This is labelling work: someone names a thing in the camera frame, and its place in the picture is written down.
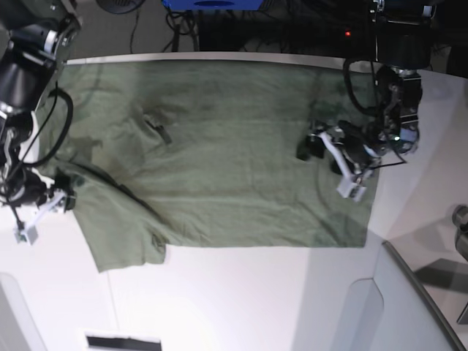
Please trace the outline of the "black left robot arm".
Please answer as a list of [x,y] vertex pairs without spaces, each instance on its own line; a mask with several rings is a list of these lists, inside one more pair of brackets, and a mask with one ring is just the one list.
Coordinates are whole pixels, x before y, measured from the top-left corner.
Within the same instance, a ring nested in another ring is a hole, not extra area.
[[[342,74],[350,102],[369,117],[363,126],[339,120],[313,121],[297,148],[301,161],[322,159],[331,153],[333,172],[361,177],[384,168],[382,158],[396,156],[394,165],[406,164],[405,155],[420,141],[418,109],[423,96],[419,71],[431,63],[434,43],[434,1],[364,1],[365,50],[344,60]],[[354,92],[351,66],[367,61],[371,69],[374,104],[362,105]]]

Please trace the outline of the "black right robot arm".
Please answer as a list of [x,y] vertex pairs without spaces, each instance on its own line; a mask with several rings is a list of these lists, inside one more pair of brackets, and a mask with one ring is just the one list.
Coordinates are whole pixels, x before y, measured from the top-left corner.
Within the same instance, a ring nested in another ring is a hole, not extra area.
[[64,97],[57,82],[81,30],[76,1],[2,1],[8,33],[1,56],[1,204],[40,203],[46,185],[25,162],[21,146],[33,139],[33,115],[49,97]]

